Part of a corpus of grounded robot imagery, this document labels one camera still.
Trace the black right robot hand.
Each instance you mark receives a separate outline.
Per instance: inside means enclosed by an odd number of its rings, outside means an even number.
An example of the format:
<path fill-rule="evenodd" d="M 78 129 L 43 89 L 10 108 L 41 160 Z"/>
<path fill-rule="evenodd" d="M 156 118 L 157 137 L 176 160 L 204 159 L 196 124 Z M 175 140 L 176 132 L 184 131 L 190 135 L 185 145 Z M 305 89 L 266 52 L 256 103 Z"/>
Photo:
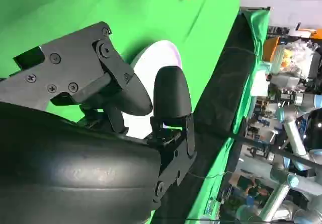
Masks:
<path fill-rule="evenodd" d="M 154 96 L 98 22 L 15 57 L 1 79 L 1 223 L 145 223 L 195 158 L 187 81 Z"/>

